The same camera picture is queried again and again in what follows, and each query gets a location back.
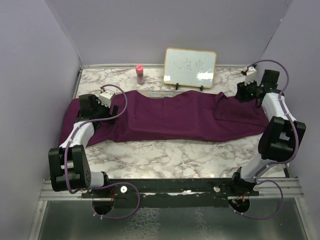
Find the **purple cloth wrap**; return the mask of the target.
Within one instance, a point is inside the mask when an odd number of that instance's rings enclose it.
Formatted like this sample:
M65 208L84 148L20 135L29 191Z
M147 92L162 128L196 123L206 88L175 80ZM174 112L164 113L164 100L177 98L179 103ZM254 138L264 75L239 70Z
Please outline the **purple cloth wrap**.
M174 97L148 98L136 90L112 99L124 113L110 125L102 123L88 145L112 140L196 140L222 143L263 133L269 124L255 101L189 90Z

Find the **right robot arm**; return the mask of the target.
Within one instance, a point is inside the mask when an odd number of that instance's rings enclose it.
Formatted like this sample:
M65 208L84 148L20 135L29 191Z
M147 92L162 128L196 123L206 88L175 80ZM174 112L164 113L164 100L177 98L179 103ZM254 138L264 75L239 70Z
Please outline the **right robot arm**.
M229 189L236 196L252 191L273 166L293 160L306 131L306 125L293 117L284 92L278 89L278 71L266 69L260 84L254 67L245 67L241 73L245 80L237 84L235 98L241 103L254 100L257 108L263 108L269 123L259 140L258 154L232 175Z

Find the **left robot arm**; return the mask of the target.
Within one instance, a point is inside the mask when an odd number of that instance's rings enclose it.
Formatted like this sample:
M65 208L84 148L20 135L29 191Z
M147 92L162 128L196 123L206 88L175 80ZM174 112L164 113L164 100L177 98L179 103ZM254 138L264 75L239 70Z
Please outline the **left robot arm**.
M59 147L48 152L51 186L55 192L91 188L101 198L110 193L107 174L91 171L85 153L90 138L102 126L102 122L81 124L114 117L118 111L118 105L104 105L93 94L84 94L71 101L65 114Z

